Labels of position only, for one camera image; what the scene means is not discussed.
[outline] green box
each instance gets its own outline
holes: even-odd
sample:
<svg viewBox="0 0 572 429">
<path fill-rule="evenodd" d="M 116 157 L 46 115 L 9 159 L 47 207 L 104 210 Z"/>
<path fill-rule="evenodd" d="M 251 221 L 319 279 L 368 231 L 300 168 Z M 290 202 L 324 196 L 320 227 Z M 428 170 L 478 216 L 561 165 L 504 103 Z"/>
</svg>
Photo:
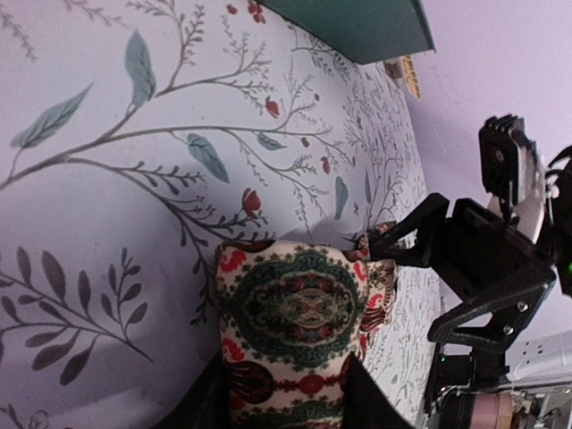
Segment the green box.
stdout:
<svg viewBox="0 0 572 429">
<path fill-rule="evenodd" d="M 260 0 L 359 64 L 434 49 L 417 0 Z"/>
</svg>

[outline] screw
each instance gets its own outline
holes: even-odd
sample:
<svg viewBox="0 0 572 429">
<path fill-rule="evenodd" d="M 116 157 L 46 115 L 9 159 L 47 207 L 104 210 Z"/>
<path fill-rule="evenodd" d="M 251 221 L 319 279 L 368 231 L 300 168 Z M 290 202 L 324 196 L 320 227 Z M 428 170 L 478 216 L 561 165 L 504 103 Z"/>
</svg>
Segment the screw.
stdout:
<svg viewBox="0 0 572 429">
<path fill-rule="evenodd" d="M 528 309 L 528 304 L 524 301 L 518 301 L 517 310 L 519 313 L 524 313 Z"/>
<path fill-rule="evenodd" d="M 502 154 L 502 151 L 497 149 L 497 151 L 494 153 L 494 156 L 497 158 L 497 161 L 504 163 L 504 155 Z"/>
</svg>

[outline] floral tablecloth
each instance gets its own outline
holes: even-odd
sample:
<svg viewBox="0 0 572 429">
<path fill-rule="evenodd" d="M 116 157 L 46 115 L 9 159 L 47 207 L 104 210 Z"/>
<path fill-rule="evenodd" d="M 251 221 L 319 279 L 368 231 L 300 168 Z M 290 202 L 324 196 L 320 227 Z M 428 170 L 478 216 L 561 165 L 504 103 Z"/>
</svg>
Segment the floral tablecloth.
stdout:
<svg viewBox="0 0 572 429">
<path fill-rule="evenodd" d="M 0 427 L 146 428 L 218 348 L 222 240 L 351 248 L 425 195 L 405 98 L 247 0 L 0 2 Z M 366 366 L 415 418 L 438 310 Z"/>
</svg>

